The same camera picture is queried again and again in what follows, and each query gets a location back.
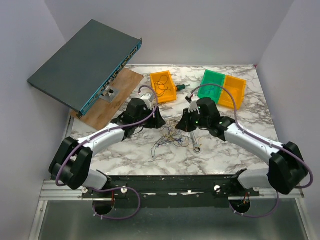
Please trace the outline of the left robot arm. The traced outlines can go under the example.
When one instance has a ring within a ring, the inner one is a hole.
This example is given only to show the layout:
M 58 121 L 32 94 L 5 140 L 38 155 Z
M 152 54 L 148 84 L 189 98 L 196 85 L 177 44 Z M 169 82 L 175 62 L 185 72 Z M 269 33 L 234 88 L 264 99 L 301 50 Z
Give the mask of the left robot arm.
M 126 110 L 105 128 L 79 139 L 65 138 L 48 171 L 58 186 L 68 186 L 72 190 L 85 187 L 93 189 L 101 198 L 107 197 L 111 191 L 108 177 L 91 169 L 92 158 L 130 138 L 137 128 L 159 129 L 165 123 L 159 107 L 152 107 L 149 99 L 132 98 Z

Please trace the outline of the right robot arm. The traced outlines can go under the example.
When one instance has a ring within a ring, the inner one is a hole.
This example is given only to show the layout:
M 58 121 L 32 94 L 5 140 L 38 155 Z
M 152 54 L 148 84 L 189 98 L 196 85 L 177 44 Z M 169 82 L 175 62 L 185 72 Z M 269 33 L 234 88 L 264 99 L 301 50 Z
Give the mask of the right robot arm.
M 245 130 L 234 119 L 221 116 L 216 103 L 209 97 L 192 101 L 183 110 L 176 129 L 186 133 L 197 129 L 206 130 L 213 137 L 235 144 L 267 164 L 267 168 L 245 169 L 236 174 L 236 180 L 230 183 L 230 191 L 236 196 L 253 188 L 273 188 L 288 195 L 308 174 L 296 144 L 275 142 Z

